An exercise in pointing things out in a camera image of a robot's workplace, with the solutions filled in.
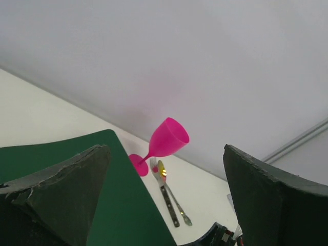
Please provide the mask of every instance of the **black knife handle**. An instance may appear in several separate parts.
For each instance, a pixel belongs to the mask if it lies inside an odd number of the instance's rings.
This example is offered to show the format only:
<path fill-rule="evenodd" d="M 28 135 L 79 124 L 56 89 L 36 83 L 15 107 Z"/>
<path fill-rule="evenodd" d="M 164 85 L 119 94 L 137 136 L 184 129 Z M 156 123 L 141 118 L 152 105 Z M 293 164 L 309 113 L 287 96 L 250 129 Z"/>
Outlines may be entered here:
<path fill-rule="evenodd" d="M 162 192 L 163 198 L 164 198 L 165 203 L 166 203 L 166 207 L 168 207 L 168 210 L 170 212 L 170 216 L 172 218 L 174 227 L 179 227 L 180 226 L 180 223 L 179 223 L 178 217 L 175 214 L 174 208 L 172 206 L 170 197 L 169 197 L 169 195 L 168 195 L 168 193 L 166 191 L 165 186 L 161 186 L 160 187 L 160 191 Z"/>

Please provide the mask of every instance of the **pink goblet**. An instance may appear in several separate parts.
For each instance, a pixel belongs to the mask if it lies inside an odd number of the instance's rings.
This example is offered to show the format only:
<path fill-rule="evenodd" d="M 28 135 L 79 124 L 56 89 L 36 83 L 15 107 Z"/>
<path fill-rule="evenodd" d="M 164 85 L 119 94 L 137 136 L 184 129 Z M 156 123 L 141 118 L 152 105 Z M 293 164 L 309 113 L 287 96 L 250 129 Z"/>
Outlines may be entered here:
<path fill-rule="evenodd" d="M 173 118 L 166 118 L 155 130 L 149 141 L 149 150 L 145 158 L 137 154 L 129 158 L 141 177 L 148 174 L 146 160 L 150 157 L 164 157 L 177 152 L 189 143 L 189 135 L 183 126 Z"/>

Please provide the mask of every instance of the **dark green mat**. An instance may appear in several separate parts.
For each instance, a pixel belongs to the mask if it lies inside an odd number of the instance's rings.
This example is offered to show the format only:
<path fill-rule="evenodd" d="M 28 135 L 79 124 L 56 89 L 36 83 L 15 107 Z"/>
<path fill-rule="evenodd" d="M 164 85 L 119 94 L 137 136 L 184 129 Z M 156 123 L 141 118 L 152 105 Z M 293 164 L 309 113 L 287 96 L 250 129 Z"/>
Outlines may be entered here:
<path fill-rule="evenodd" d="M 94 145 L 108 145 L 111 162 L 88 246 L 176 246 L 153 199 L 112 130 L 41 145 L 0 148 L 0 183 L 57 164 Z"/>

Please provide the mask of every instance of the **white table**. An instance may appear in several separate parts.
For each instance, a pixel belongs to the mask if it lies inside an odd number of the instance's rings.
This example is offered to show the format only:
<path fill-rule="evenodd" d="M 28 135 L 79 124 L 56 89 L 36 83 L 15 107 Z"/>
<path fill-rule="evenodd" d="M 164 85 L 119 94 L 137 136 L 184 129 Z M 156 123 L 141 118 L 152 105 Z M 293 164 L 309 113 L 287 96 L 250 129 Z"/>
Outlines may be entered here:
<path fill-rule="evenodd" d="M 103 129 L 113 129 L 128 154 L 146 154 L 147 142 L 0 70 L 0 147 L 58 141 Z M 161 160 L 168 184 L 193 226 L 179 217 L 181 226 L 174 228 L 155 178 L 149 173 L 142 180 L 178 245 L 198 239 L 214 222 L 235 230 L 237 218 L 227 200 L 227 182 L 175 156 Z"/>

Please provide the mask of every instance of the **spoon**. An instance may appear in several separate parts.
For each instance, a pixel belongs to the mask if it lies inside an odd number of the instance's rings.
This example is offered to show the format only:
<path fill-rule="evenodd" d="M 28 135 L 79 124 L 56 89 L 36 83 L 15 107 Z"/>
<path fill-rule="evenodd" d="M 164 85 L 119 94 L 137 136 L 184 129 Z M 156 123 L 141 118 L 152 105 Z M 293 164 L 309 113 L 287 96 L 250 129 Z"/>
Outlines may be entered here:
<path fill-rule="evenodd" d="M 173 195 L 169 185 L 166 183 L 166 178 L 167 178 L 167 172 L 166 172 L 166 169 L 164 167 L 164 164 L 161 160 L 158 161 L 157 163 L 157 167 L 158 167 L 158 171 L 159 171 L 159 174 L 160 176 L 162 177 L 163 181 L 164 181 L 164 185 L 166 187 L 166 189 L 169 191 L 169 193 L 171 194 L 176 206 L 178 207 L 179 209 L 179 212 L 180 214 L 182 215 L 183 217 L 183 220 L 184 222 L 189 225 L 190 227 L 193 225 L 190 218 L 186 215 L 186 213 L 183 211 L 182 207 L 180 206 L 180 204 L 178 203 L 177 199 L 175 198 L 175 196 Z"/>

